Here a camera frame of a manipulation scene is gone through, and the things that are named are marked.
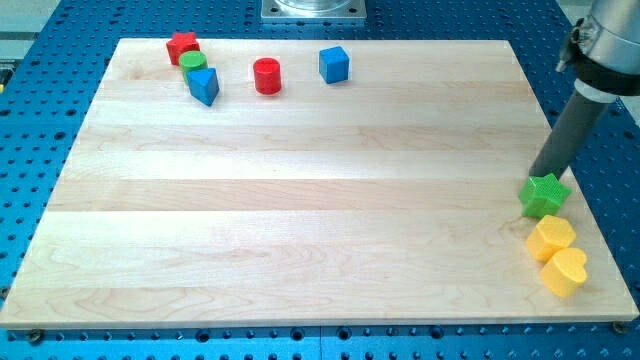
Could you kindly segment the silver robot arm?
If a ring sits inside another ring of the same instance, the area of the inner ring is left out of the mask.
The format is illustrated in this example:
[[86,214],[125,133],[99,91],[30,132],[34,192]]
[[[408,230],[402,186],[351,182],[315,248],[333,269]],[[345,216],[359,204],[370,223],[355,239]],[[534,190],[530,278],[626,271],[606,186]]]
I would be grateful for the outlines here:
[[584,98],[611,103],[639,94],[639,0],[596,0],[565,38],[556,66],[574,69]]

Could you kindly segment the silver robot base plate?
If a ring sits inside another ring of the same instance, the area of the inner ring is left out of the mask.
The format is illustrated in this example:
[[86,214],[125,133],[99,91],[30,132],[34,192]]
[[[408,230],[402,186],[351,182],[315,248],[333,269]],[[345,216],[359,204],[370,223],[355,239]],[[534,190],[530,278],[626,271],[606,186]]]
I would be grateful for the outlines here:
[[262,0],[263,20],[365,19],[365,0]]

